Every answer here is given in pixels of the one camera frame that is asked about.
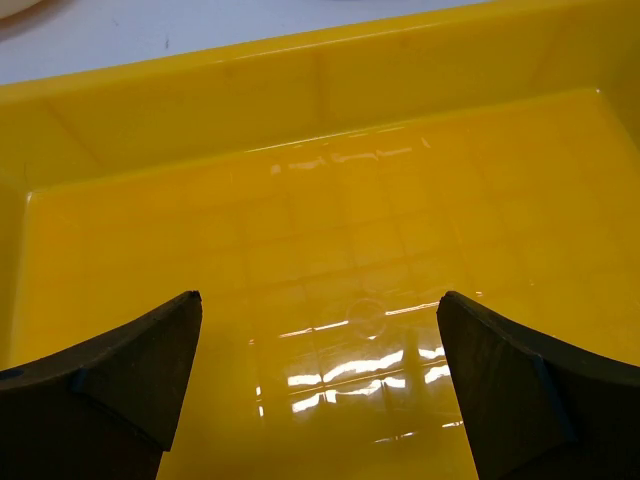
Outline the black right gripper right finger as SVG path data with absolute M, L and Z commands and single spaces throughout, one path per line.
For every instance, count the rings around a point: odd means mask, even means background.
M 437 323 L 479 478 L 638 478 L 638 367 L 454 291 Z

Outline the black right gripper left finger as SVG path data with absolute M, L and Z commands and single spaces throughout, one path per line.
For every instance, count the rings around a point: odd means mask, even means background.
M 201 296 L 186 291 L 2 371 L 2 478 L 155 478 L 175 438 L 201 322 Z

